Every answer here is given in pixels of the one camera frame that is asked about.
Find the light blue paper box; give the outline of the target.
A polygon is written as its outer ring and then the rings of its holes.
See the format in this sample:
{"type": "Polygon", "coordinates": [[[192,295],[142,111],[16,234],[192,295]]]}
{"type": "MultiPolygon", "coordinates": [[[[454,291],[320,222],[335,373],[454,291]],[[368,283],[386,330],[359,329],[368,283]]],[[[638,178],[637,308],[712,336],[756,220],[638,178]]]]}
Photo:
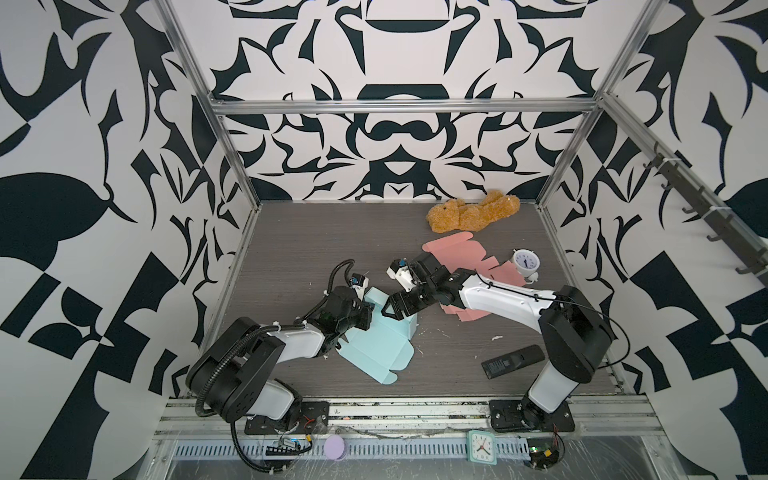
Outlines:
{"type": "Polygon", "coordinates": [[[370,288],[364,300],[374,305],[372,321],[367,330],[352,328],[340,339],[339,355],[382,385],[397,381],[398,371],[404,370],[414,355],[411,340],[418,327],[416,314],[395,320],[381,314],[388,295],[370,288]]]}

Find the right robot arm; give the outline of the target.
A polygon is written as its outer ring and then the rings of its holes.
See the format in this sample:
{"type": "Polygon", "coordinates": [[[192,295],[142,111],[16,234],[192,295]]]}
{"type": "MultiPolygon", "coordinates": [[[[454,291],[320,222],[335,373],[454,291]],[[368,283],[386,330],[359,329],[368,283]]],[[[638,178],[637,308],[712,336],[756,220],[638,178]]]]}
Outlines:
{"type": "Polygon", "coordinates": [[[500,358],[483,368],[492,377],[518,368],[544,364],[519,401],[492,400],[491,427],[496,432],[572,432],[575,429],[567,400],[589,383],[616,340],[616,323],[591,306],[583,293],[570,285],[558,291],[536,290],[495,281],[474,270],[449,270],[433,254],[413,260],[396,259],[388,276],[401,291],[390,295],[384,316],[402,320],[433,304],[480,310],[515,321],[540,334],[546,350],[532,355],[518,350],[509,365],[500,358]]]}

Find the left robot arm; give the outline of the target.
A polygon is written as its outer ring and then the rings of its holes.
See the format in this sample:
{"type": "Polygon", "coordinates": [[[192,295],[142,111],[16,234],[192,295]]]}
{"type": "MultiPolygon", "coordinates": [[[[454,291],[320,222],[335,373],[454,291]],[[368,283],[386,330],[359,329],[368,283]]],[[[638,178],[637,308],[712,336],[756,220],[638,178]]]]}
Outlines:
{"type": "Polygon", "coordinates": [[[292,324],[261,325],[246,316],[236,319],[187,374],[185,384],[195,396],[195,414],[224,420],[237,456],[256,472],[283,473],[313,448],[308,426],[303,427],[304,442],[273,449],[287,455],[286,461],[253,459],[239,441],[236,423],[245,417],[271,420],[282,433],[300,427],[303,399],[293,387],[272,377],[275,367],[322,357],[340,347],[347,331],[366,330],[372,323],[374,305],[364,299],[368,279],[352,272],[354,264],[353,259],[337,264],[321,300],[292,324]]]}

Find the pink flat paper box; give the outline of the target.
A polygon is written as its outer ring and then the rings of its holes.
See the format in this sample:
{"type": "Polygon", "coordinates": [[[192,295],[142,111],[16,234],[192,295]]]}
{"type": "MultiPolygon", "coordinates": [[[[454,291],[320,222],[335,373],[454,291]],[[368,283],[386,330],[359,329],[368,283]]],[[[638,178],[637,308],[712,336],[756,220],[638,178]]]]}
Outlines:
{"type": "Polygon", "coordinates": [[[450,273],[458,268],[473,270],[480,275],[501,283],[523,286],[524,277],[509,261],[499,262],[488,256],[472,232],[459,232],[444,236],[422,245],[425,253],[431,253],[450,273]]]}

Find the brown teddy bear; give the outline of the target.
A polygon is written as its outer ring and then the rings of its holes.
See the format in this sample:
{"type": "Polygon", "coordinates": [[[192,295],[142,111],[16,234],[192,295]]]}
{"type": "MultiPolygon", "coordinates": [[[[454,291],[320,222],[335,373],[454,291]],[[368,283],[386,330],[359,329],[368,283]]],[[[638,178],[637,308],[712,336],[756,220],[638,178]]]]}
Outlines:
{"type": "Polygon", "coordinates": [[[478,232],[490,224],[515,215],[521,207],[520,199],[499,190],[489,191],[478,203],[451,199],[433,206],[426,221],[434,233],[454,230],[478,232]]]}

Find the black remote control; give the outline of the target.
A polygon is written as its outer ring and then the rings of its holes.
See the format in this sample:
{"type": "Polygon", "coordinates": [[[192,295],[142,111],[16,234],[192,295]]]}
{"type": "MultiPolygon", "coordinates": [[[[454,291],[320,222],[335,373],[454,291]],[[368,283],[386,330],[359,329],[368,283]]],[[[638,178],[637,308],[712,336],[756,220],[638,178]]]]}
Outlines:
{"type": "Polygon", "coordinates": [[[483,361],[481,368],[488,379],[495,379],[544,360],[545,355],[541,347],[530,345],[483,361]]]}

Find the white alarm clock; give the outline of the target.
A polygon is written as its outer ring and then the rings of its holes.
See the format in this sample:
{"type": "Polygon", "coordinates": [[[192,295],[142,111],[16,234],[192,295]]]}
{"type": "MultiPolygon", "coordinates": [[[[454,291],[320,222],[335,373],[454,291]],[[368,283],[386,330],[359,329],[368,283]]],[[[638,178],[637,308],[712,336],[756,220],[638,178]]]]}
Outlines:
{"type": "Polygon", "coordinates": [[[517,249],[513,252],[511,261],[526,284],[533,284],[538,281],[541,261],[535,252],[528,249],[517,249]]]}

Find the purple round disc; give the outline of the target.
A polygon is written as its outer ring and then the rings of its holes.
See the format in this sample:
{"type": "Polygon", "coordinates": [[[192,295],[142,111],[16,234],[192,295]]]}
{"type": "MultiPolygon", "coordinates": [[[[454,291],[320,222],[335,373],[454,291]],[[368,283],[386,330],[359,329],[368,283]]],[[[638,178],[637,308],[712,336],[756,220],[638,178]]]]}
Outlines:
{"type": "Polygon", "coordinates": [[[328,460],[341,461],[347,454],[347,444],[340,435],[330,435],[323,444],[323,452],[328,460]]]}

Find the left circuit board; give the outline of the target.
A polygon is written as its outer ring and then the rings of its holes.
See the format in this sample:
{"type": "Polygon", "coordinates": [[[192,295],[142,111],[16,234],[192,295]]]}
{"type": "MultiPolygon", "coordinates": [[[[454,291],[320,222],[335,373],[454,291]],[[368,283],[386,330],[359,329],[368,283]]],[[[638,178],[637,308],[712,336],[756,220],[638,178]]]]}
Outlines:
{"type": "Polygon", "coordinates": [[[313,449],[313,441],[307,436],[305,443],[302,444],[298,439],[280,439],[275,445],[265,448],[266,456],[300,456],[310,452],[313,449]]]}

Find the circuit board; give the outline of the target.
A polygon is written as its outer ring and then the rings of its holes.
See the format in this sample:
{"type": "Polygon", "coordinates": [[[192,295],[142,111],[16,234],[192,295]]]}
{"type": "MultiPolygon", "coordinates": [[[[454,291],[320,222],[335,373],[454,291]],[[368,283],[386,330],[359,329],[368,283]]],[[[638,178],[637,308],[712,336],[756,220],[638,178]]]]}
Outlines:
{"type": "Polygon", "coordinates": [[[313,441],[307,436],[305,443],[302,444],[298,439],[280,439],[275,445],[265,448],[266,456],[300,456],[310,452],[313,449],[313,441]]]}
{"type": "Polygon", "coordinates": [[[557,436],[550,439],[529,439],[529,460],[525,465],[534,470],[549,470],[564,458],[564,452],[564,441],[557,436]]]}

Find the teal square clock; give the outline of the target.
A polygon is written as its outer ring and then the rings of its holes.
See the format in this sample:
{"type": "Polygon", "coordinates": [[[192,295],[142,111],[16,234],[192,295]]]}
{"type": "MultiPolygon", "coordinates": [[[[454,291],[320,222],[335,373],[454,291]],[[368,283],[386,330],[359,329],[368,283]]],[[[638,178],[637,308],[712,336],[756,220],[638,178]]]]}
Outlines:
{"type": "Polygon", "coordinates": [[[470,430],[467,433],[467,459],[472,463],[496,465],[496,438],[493,433],[470,430]]]}

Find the right circuit board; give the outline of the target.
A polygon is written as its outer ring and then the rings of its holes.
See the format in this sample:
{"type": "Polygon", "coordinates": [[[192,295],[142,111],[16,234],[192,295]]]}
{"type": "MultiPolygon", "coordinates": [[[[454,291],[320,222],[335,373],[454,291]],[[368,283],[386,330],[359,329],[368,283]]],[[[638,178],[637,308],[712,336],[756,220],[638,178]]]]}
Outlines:
{"type": "Polygon", "coordinates": [[[564,458],[564,452],[564,441],[557,436],[550,439],[529,439],[529,460],[525,465],[534,470],[549,470],[564,458]]]}

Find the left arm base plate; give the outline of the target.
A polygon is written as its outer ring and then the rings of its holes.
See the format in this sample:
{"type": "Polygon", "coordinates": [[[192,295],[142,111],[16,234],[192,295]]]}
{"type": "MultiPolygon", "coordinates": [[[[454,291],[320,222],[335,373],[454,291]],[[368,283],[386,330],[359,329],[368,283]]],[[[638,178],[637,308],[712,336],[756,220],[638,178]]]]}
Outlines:
{"type": "Polygon", "coordinates": [[[246,435],[312,434],[327,425],[330,404],[327,401],[295,401],[288,411],[275,420],[266,415],[247,417],[246,435]]]}

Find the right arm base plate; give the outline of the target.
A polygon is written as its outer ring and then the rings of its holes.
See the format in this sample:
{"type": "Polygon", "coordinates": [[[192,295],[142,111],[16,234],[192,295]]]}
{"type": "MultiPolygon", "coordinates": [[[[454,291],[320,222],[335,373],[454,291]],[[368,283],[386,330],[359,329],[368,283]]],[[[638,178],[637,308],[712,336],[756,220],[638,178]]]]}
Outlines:
{"type": "Polygon", "coordinates": [[[567,402],[552,413],[545,412],[527,397],[522,400],[491,400],[489,409],[491,428],[499,433],[570,433],[576,430],[567,402]]]}

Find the wall hook rail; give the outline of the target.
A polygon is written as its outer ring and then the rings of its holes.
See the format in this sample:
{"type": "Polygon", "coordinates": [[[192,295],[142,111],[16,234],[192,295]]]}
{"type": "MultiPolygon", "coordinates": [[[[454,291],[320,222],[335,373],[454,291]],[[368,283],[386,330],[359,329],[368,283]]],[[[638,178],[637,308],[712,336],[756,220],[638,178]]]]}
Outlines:
{"type": "Polygon", "coordinates": [[[661,175],[664,196],[669,192],[679,195],[685,202],[682,212],[704,221],[711,230],[707,240],[724,243],[741,261],[736,273],[752,275],[767,287],[767,244],[682,159],[673,156],[658,141],[654,142],[652,151],[653,158],[644,169],[653,169],[661,175]]]}

